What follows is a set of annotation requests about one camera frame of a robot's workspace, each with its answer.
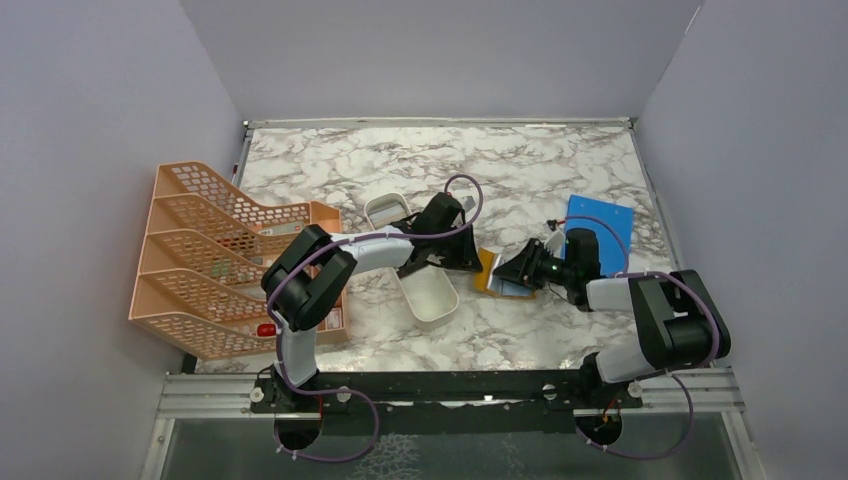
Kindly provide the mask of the yellow leather card holder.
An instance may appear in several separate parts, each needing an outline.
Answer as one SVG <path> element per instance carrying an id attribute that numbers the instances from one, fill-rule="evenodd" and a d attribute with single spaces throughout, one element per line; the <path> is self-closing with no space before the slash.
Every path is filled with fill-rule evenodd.
<path id="1" fill-rule="evenodd" d="M 472 285 L 475 291 L 510 300 L 532 300 L 537 297 L 536 292 L 526 286 L 504 280 L 494 274 L 495 268 L 503 263 L 500 253 L 496 254 L 485 248 L 479 248 L 477 253 L 483 270 L 473 277 Z"/>

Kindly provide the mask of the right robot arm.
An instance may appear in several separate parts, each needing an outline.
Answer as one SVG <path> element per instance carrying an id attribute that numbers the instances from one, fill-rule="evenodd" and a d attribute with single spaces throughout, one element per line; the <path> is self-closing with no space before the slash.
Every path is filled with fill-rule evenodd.
<path id="1" fill-rule="evenodd" d="M 585 404 L 600 407 L 634 380 L 698 368 L 729 354 L 730 332 L 696 271 L 605 276 L 594 231 L 570 229 L 564 240 L 565 254 L 558 258 L 532 238 L 492 275 L 532 291 L 559 285 L 581 311 L 631 314 L 635 338 L 584 358 L 576 384 Z"/>

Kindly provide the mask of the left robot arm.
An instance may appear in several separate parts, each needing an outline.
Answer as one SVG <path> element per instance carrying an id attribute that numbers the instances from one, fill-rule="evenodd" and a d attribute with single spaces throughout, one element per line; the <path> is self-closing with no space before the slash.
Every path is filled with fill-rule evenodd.
<path id="1" fill-rule="evenodd" d="M 313 401 L 318 325 L 351 277 L 382 268 L 404 274 L 423 267 L 479 273 L 472 223 L 452 195 L 439 192 L 417 213 L 379 230 L 331 234 L 305 227 L 264 273 L 260 286 L 276 329 L 276 396 L 298 411 Z"/>

